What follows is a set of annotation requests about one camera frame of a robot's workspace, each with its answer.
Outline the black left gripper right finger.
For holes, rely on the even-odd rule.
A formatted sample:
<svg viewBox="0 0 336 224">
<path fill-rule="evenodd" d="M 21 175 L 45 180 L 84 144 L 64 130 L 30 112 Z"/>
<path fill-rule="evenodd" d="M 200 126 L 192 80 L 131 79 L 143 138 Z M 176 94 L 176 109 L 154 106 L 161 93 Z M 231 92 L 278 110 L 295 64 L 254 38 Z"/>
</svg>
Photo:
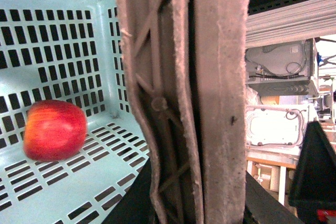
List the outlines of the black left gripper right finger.
<svg viewBox="0 0 336 224">
<path fill-rule="evenodd" d="M 288 196 L 304 223 L 335 223 L 335 150 L 319 122 L 309 122 Z"/>
</svg>

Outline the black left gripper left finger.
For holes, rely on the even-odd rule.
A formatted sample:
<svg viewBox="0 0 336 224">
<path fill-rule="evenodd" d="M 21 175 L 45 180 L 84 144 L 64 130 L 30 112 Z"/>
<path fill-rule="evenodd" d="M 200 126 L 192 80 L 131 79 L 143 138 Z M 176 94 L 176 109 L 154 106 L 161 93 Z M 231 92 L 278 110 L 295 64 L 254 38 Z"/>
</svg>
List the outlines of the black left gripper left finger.
<svg viewBox="0 0 336 224">
<path fill-rule="evenodd" d="M 103 223 L 157 223 L 150 198 L 151 163 L 147 161 L 128 192 L 108 214 Z"/>
</svg>

